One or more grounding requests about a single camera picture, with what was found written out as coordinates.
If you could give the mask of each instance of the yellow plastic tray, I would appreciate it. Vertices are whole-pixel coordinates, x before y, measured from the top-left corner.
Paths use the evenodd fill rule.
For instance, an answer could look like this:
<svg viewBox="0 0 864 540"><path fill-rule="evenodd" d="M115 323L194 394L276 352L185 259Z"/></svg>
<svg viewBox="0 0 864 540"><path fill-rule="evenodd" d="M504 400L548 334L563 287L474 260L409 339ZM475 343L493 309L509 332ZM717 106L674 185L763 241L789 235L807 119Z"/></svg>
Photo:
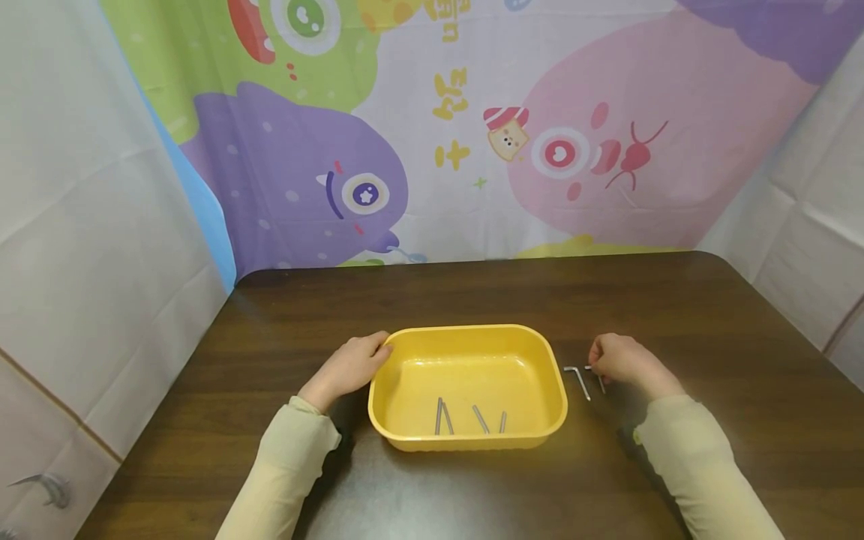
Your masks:
<svg viewBox="0 0 864 540"><path fill-rule="evenodd" d="M567 416L567 394L552 348L528 327L410 328L387 343L393 354L372 380L369 417L400 450L533 448ZM447 404L453 435L443 414L435 435L438 397ZM503 434L502 411L507 413Z"/></svg>

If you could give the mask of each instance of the cartoon eye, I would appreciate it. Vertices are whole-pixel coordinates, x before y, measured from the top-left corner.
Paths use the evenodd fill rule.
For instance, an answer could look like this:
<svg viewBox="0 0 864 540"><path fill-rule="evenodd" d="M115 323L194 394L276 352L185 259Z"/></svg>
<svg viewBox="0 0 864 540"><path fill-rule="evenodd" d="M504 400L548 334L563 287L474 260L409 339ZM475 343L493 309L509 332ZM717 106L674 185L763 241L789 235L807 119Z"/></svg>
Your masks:
<svg viewBox="0 0 864 540"><path fill-rule="evenodd" d="M298 53L324 54L339 40L342 21L336 0L273 0L273 23Z"/></svg>
<svg viewBox="0 0 864 540"><path fill-rule="evenodd" d="M551 128L531 148L534 168L555 180L569 178L585 167L591 153L588 140L571 128Z"/></svg>
<svg viewBox="0 0 864 540"><path fill-rule="evenodd" d="M390 189L372 173L352 176L342 186L342 202L354 213L366 216L375 213L390 201Z"/></svg>

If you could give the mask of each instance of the cartoon backdrop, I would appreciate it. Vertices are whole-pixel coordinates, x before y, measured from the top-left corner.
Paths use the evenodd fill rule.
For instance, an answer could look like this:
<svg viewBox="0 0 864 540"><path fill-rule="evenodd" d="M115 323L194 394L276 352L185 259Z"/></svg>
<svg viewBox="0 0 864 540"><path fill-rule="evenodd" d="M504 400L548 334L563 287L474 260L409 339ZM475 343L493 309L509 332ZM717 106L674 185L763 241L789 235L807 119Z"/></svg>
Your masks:
<svg viewBox="0 0 864 540"><path fill-rule="evenodd" d="M853 0L102 0L266 268L690 249Z"/></svg>

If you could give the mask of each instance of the dark brown table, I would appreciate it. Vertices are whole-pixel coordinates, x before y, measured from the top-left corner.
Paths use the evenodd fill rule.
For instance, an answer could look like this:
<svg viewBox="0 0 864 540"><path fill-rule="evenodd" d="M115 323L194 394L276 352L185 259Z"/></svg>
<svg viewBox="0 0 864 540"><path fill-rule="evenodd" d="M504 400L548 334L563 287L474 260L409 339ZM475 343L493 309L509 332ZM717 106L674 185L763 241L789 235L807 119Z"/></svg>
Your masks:
<svg viewBox="0 0 864 540"><path fill-rule="evenodd" d="M597 333L637 336L714 412L788 538L864 535L864 395L728 264L691 252L248 276L79 537L213 538L271 417L346 338L506 322L545 335L560 365ZM563 427L497 453L399 453L346 398L334 418L351 440L295 537L682 537L616 441L626 392L589 404L565 385Z"/></svg>

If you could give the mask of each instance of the child's left hand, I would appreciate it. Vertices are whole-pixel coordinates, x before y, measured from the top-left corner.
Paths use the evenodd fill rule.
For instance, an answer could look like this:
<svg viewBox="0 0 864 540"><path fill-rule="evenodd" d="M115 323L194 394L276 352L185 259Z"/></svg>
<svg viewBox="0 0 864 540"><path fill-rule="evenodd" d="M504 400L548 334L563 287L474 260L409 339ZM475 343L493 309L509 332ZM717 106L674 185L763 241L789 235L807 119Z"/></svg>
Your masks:
<svg viewBox="0 0 864 540"><path fill-rule="evenodd" d="M359 390L375 376L390 357L392 346L382 346L390 337L385 331L351 338L321 366L297 396L324 413L337 398Z"/></svg>

